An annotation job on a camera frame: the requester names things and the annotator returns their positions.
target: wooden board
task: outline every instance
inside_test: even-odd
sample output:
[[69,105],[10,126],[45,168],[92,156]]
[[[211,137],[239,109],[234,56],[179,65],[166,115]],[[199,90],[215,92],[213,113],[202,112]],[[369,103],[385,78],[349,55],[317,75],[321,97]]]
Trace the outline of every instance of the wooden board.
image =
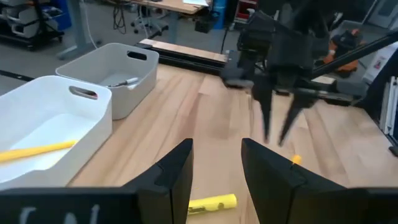
[[145,5],[145,6],[151,6],[151,7],[156,7],[159,9],[167,9],[175,12],[182,12],[182,13],[187,13],[187,14],[194,14],[200,9],[204,8],[204,6],[197,6],[193,4],[184,4],[182,0],[162,0],[159,2],[154,2],[154,1],[134,1],[132,0],[131,2],[140,4],[140,5]]
[[69,186],[125,184],[185,138],[194,141],[191,199],[238,198],[235,209],[192,215],[189,224],[258,223],[243,174],[242,138],[289,159],[300,154],[304,167],[347,187],[398,186],[398,159],[361,109],[319,101],[277,146],[290,101],[274,96],[271,141],[265,144],[259,103],[246,92],[225,88],[216,76],[159,65],[156,87],[126,119],[114,122],[113,135]]

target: yellow pen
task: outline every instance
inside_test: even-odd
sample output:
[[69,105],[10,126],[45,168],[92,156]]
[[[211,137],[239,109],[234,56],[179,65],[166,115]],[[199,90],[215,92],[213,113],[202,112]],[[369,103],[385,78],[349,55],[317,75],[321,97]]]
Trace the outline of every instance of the yellow pen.
[[49,144],[46,146],[30,147],[27,149],[13,149],[10,151],[0,152],[0,162],[6,162],[14,159],[36,156],[38,154],[52,152],[60,149],[67,149],[76,144],[76,142],[77,142],[76,140],[72,140],[56,144]]
[[236,205],[235,194],[191,200],[189,201],[188,215],[234,208]]

